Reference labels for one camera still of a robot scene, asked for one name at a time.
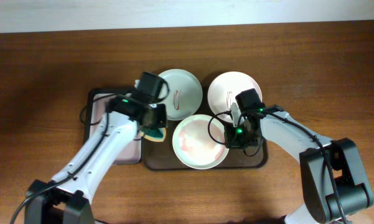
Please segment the green and yellow sponge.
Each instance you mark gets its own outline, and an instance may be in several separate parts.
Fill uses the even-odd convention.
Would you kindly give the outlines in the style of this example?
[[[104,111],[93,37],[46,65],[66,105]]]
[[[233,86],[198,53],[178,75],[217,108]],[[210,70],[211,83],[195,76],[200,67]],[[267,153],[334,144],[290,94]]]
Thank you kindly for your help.
[[[141,137],[152,142],[163,142],[166,138],[166,128],[149,129],[144,128],[141,130]]]

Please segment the pale green plate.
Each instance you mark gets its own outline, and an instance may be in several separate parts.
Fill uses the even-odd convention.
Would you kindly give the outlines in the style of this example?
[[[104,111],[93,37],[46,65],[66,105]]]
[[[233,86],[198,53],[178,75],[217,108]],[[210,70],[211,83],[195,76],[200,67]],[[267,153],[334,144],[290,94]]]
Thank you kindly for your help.
[[[170,69],[159,74],[169,84],[170,92],[162,103],[167,119],[178,121],[193,115],[200,107],[203,90],[199,80],[183,69]]]

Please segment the cream white plate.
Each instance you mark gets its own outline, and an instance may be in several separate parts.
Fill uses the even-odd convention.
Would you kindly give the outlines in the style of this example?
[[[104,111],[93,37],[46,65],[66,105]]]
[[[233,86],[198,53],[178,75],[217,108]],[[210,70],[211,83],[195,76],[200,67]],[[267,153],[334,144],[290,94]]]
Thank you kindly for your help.
[[[172,135],[172,147],[184,165],[198,170],[218,166],[229,149],[223,143],[224,125],[206,114],[195,114],[182,120]]]

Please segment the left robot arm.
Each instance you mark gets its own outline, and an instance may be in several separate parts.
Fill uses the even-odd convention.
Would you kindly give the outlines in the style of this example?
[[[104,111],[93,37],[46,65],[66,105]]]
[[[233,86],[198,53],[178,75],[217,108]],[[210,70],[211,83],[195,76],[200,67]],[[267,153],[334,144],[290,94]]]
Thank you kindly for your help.
[[[110,99],[93,136],[49,182],[32,183],[11,222],[24,210],[25,223],[95,223],[91,203],[117,156],[143,128],[167,126],[163,88],[165,79],[143,72],[129,93]]]

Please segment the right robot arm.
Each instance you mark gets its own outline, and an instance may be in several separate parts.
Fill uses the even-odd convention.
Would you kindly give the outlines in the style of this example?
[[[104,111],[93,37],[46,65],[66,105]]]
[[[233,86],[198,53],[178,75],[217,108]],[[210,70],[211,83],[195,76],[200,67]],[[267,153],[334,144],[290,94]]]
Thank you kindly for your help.
[[[373,206],[373,190],[351,139],[315,133],[280,106],[266,106],[254,88],[235,99],[225,146],[244,151],[271,141],[300,165],[304,203],[280,223],[348,223],[347,216]]]

